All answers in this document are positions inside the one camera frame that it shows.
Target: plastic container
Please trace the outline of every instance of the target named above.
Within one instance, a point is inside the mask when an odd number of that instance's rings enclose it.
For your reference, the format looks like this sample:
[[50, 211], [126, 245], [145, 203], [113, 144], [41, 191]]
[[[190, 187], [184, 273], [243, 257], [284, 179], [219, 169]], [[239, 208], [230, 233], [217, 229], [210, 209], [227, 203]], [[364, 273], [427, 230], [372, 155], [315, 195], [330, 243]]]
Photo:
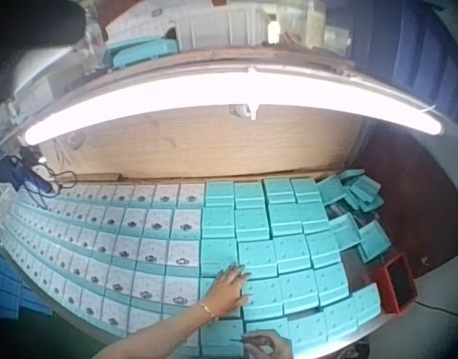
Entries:
[[176, 21], [181, 52], [223, 46], [256, 46], [268, 40], [270, 22], [262, 7], [232, 4]]
[[307, 4], [307, 23], [305, 26], [305, 45], [323, 47], [326, 32], [326, 5], [318, 0], [311, 0]]
[[288, 36], [297, 43], [305, 44], [308, 0], [279, 0], [277, 22], [281, 36]]

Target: wooden board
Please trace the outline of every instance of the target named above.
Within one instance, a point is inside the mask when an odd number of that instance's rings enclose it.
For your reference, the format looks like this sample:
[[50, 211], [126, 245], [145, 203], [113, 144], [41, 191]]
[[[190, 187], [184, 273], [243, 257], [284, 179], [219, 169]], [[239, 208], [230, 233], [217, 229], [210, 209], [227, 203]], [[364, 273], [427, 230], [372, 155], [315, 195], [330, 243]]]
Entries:
[[[316, 108], [261, 106], [256, 121], [234, 117], [227, 106], [186, 108], [109, 121], [80, 130], [71, 150], [58, 139], [77, 174], [179, 178], [342, 168], [362, 117]], [[60, 171], [52, 141], [41, 144]]]

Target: wooden panel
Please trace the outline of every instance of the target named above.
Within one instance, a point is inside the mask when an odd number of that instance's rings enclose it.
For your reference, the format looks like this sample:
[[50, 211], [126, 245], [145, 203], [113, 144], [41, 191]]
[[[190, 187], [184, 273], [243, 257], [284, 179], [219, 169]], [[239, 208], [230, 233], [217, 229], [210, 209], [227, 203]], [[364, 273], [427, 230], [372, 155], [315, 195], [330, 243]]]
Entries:
[[406, 252], [414, 276], [458, 254], [458, 191], [430, 153], [408, 132], [374, 126], [354, 167], [382, 184], [380, 222]]
[[[257, 120], [227, 106], [144, 114], [82, 129], [76, 151], [63, 144], [78, 174], [120, 173], [129, 178], [214, 177], [343, 167], [359, 116], [315, 108], [262, 106]], [[52, 141], [41, 145], [59, 168]]]

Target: clear jar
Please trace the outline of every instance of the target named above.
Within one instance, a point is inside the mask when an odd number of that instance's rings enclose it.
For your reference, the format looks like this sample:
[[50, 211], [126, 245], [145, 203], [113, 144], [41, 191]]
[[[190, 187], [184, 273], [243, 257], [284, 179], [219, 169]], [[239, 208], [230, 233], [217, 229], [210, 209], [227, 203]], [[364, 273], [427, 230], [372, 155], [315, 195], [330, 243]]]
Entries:
[[323, 47], [326, 32], [326, 5], [319, 0], [309, 0], [306, 19], [305, 45], [309, 49]]
[[281, 26], [281, 38], [305, 44], [308, 0], [279, 0], [277, 22]]

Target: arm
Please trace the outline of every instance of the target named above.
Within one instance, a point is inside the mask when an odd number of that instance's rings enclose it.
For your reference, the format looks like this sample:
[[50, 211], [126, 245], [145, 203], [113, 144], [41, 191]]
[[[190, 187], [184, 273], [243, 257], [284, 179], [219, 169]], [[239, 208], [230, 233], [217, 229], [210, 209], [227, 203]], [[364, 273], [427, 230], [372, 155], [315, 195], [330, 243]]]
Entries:
[[204, 303], [195, 304], [178, 316], [138, 331], [125, 340], [103, 349], [94, 359], [159, 359], [169, 356], [177, 347], [203, 325], [223, 317], [247, 303], [240, 296], [249, 274], [241, 274], [242, 266], [230, 266], [214, 280]]

